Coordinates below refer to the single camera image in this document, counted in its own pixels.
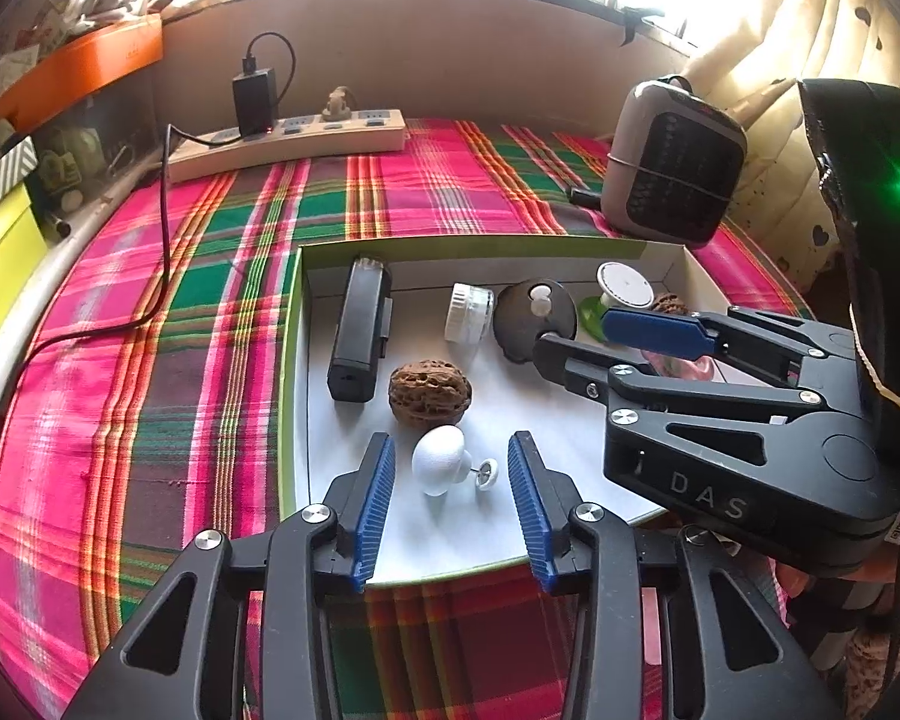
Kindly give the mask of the person's right hand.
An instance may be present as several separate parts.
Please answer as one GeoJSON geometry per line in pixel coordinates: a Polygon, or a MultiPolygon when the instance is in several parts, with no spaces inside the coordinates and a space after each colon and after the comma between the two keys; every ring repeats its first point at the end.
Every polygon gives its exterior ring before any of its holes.
{"type": "Polygon", "coordinates": [[[788,628],[803,639],[857,631],[891,634],[896,629],[899,556],[899,544],[885,541],[858,569],[841,577],[814,577],[777,564],[788,628]]]}

